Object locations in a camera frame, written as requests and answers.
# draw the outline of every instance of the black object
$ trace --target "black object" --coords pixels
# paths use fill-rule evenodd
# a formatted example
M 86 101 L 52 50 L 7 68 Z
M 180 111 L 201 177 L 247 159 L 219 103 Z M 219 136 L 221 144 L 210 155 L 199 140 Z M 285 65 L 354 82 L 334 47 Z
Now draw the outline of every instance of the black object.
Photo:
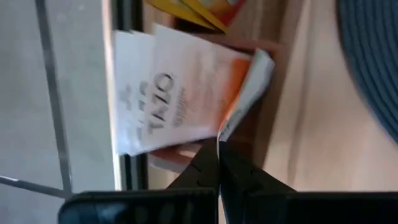
M 398 0 L 339 0 L 338 16 L 357 87 L 398 142 Z
M 87 192 L 67 201 L 59 224 L 218 223 L 218 195 L 227 223 L 398 223 L 398 193 L 296 192 L 239 152 L 209 140 L 165 190 Z

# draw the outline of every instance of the wooden surface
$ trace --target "wooden surface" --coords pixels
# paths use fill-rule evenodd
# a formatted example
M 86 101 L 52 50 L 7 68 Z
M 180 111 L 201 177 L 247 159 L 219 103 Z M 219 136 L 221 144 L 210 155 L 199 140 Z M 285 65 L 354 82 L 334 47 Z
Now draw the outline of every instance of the wooden surface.
M 305 1 L 263 168 L 297 190 L 398 190 L 398 147 L 350 77 L 333 0 Z

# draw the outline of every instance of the dark round mat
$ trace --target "dark round mat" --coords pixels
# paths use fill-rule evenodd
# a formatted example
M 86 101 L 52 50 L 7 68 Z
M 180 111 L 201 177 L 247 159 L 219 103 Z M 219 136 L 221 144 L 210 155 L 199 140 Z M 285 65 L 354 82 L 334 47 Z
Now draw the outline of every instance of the dark round mat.
M 339 0 L 338 16 L 356 85 L 398 143 L 398 0 Z

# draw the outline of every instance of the gray tile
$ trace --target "gray tile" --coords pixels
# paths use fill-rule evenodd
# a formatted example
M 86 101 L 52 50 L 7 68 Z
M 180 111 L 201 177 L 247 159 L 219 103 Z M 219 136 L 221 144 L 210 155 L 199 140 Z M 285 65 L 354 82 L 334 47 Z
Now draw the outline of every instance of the gray tile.
M 48 0 L 72 189 L 114 189 L 101 1 Z
M 34 1 L 0 1 L 0 175 L 62 188 Z
M 0 184 L 0 219 L 7 224 L 54 224 L 63 199 Z

